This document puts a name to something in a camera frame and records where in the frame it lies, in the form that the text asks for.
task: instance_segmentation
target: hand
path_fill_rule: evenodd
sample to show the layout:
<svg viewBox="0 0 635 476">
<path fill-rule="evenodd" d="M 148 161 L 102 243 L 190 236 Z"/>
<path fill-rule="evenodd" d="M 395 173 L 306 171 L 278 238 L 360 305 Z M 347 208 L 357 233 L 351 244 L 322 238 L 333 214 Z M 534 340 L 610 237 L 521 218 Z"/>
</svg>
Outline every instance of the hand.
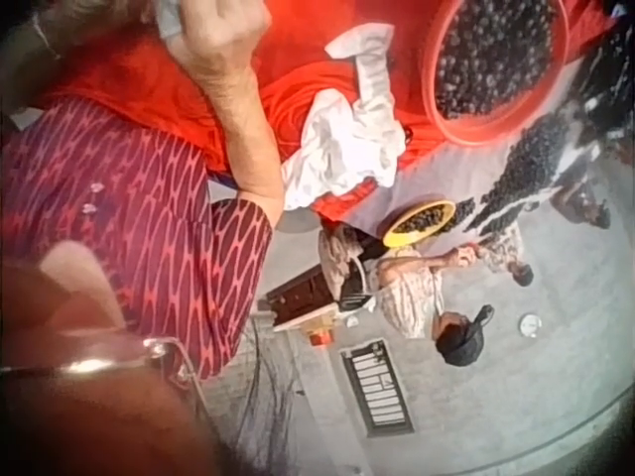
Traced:
<svg viewBox="0 0 635 476">
<path fill-rule="evenodd" d="M 471 246 L 461 246 L 450 251 L 446 259 L 450 267 L 469 268 L 476 263 L 476 252 Z"/>
<path fill-rule="evenodd" d="M 40 25 L 58 53 L 129 23 L 148 23 L 151 0 L 57 0 L 40 12 Z"/>
<path fill-rule="evenodd" d="M 271 24 L 263 0 L 182 0 L 181 11 L 183 32 L 166 40 L 168 50 L 208 95 L 253 75 L 252 54 Z"/>
</svg>

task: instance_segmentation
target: man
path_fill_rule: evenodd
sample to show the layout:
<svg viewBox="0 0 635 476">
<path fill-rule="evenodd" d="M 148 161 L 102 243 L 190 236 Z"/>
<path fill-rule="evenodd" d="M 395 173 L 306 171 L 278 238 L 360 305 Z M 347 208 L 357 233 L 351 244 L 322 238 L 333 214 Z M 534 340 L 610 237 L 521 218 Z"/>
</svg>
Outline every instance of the man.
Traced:
<svg viewBox="0 0 635 476">
<path fill-rule="evenodd" d="M 492 273 L 510 273 L 523 288 L 533 283 L 532 267 L 522 261 L 524 246 L 518 223 L 481 241 L 475 250 Z"/>
<path fill-rule="evenodd" d="M 567 221 L 573 224 L 587 223 L 607 230 L 611 226 L 611 212 L 606 201 L 597 203 L 588 178 L 590 153 L 577 159 L 556 181 L 560 186 L 551 198 L 551 204 Z"/>
<path fill-rule="evenodd" d="M 353 259 L 361 248 L 354 232 L 350 227 L 339 224 L 332 232 L 322 230 L 320 233 L 320 263 L 336 299 L 339 298 L 341 283 L 348 276 L 345 262 Z M 445 311 L 442 270 L 467 268 L 475 261 L 475 252 L 470 247 L 457 248 L 439 257 L 424 258 L 408 246 L 390 249 L 375 260 L 370 258 L 364 263 L 364 268 L 369 291 L 375 295 L 379 308 L 393 328 L 406 338 L 434 341 L 447 364 L 464 367 L 480 356 L 484 346 L 482 325 L 493 309 L 479 315 L 473 322 L 465 315 Z"/>
</svg>

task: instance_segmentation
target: pile of dark fruit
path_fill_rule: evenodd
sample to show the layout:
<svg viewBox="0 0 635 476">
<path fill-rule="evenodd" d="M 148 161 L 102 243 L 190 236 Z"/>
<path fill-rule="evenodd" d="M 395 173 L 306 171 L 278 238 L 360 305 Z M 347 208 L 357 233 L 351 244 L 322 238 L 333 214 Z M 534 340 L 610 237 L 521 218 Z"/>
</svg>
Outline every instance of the pile of dark fruit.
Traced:
<svg viewBox="0 0 635 476">
<path fill-rule="evenodd" d="M 529 198 L 552 185 L 566 145 L 569 124 L 559 114 L 547 114 L 525 130 L 507 158 L 502 176 L 481 198 L 486 206 L 467 230 L 479 227 L 507 205 Z"/>
<path fill-rule="evenodd" d="M 486 115 L 534 87 L 552 60 L 555 18 L 552 0 L 465 0 L 437 63 L 442 116 Z"/>
<path fill-rule="evenodd" d="M 445 207 L 443 205 L 435 205 L 430 208 L 426 208 L 397 226 L 397 228 L 395 228 L 395 233 L 426 231 L 428 228 L 432 228 L 444 221 L 444 211 Z"/>
<path fill-rule="evenodd" d="M 525 203 L 520 203 L 516 206 L 513 206 L 505 213 L 503 213 L 498 218 L 494 218 L 480 231 L 480 236 L 487 236 L 492 233 L 501 233 L 505 231 L 509 226 L 513 225 L 514 222 L 518 219 L 518 216 L 523 211 L 525 207 Z"/>
<path fill-rule="evenodd" d="M 448 231 L 453 230 L 456 226 L 460 225 L 465 218 L 471 215 L 475 208 L 476 202 L 474 201 L 474 198 L 460 201 L 456 205 L 456 212 L 454 213 L 454 216 L 435 234 L 441 235 L 442 233 L 448 233 Z"/>
</svg>

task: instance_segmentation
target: person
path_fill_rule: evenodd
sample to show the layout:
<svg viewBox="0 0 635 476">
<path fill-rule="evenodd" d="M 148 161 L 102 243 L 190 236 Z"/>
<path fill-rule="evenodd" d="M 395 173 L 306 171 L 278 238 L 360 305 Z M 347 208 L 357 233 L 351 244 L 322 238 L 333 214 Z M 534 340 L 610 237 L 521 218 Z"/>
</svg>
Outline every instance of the person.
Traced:
<svg viewBox="0 0 635 476">
<path fill-rule="evenodd" d="M 170 339 L 132 334 L 98 301 L 37 267 L 3 263 L 2 327 L 5 474 L 297 474 L 288 454 L 286 394 L 265 395 L 253 382 L 245 412 L 255 412 L 260 426 L 248 419 L 248 432 L 229 434 L 231 416 L 220 420 L 214 400 L 206 410 L 195 376 L 176 387 L 176 376 L 162 370 L 178 349 Z M 280 383 L 275 373 L 263 377 Z M 247 437 L 258 454 L 238 443 Z"/>
<path fill-rule="evenodd" d="M 3 148 L 2 258 L 90 296 L 130 330 L 178 338 L 207 379 L 237 350 L 284 190 L 250 65 L 271 19 L 264 2 L 181 7 L 184 32 L 166 49 L 224 128 L 236 197 L 208 203 L 198 148 L 91 100 L 60 97 Z M 131 11 L 143 8 L 67 0 L 37 11 L 2 46 L 3 92 L 16 64 L 55 60 L 78 39 L 130 21 Z M 7 96 L 3 106 L 23 99 Z"/>
<path fill-rule="evenodd" d="M 516 284 L 523 288 L 534 282 L 532 267 L 522 261 L 524 245 L 518 222 L 485 238 L 475 247 L 475 251 L 492 273 L 509 273 Z"/>
<path fill-rule="evenodd" d="M 611 226 L 606 200 L 598 203 L 588 177 L 589 153 L 578 158 L 554 183 L 560 189 L 550 199 L 552 207 L 569 223 L 586 223 L 602 230 Z"/>
<path fill-rule="evenodd" d="M 384 249 L 371 243 L 364 250 L 356 230 L 343 223 L 323 228 L 318 237 L 318 254 L 324 278 L 338 300 L 349 276 L 348 263 L 366 255 L 364 271 L 369 291 L 376 298 L 388 323 L 406 338 L 435 342 L 444 361 L 464 367 L 474 363 L 484 347 L 485 317 L 473 322 L 463 314 L 444 309 L 443 270 L 467 268 L 476 261 L 474 250 L 460 247 L 445 255 L 425 258 L 412 246 Z"/>
</svg>

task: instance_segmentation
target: red cloth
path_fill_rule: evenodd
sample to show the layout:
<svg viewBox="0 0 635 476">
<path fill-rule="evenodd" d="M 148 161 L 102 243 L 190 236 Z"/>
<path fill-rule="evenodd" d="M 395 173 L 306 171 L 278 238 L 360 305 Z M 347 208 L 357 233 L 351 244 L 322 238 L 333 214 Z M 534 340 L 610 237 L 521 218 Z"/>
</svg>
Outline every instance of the red cloth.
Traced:
<svg viewBox="0 0 635 476">
<path fill-rule="evenodd" d="M 203 379 L 229 362 L 272 228 L 250 201 L 208 204 L 200 149 L 72 97 L 3 153 L 3 259 L 36 264 L 81 243 L 131 330 L 178 338 Z"/>
<path fill-rule="evenodd" d="M 334 87 L 349 100 L 356 97 L 352 64 L 330 60 L 324 47 L 350 28 L 371 21 L 396 26 L 389 53 L 394 65 L 391 87 L 396 98 L 395 115 L 414 133 L 399 169 L 424 160 L 444 142 L 424 113 L 419 76 L 419 45 L 431 10 L 439 1 L 443 0 L 267 2 L 274 21 L 256 52 L 254 67 L 283 160 L 300 145 L 302 127 L 317 91 Z M 571 57 L 575 58 L 611 22 L 594 0 L 564 2 L 570 12 Z M 205 151 L 210 170 L 229 171 L 221 129 L 212 111 L 170 60 L 154 32 L 139 27 L 84 48 L 73 56 L 66 80 L 50 97 L 60 94 L 93 99 L 135 122 L 180 137 Z M 339 221 L 374 186 L 368 181 L 344 196 L 327 195 L 315 203 L 314 209 Z"/>
</svg>

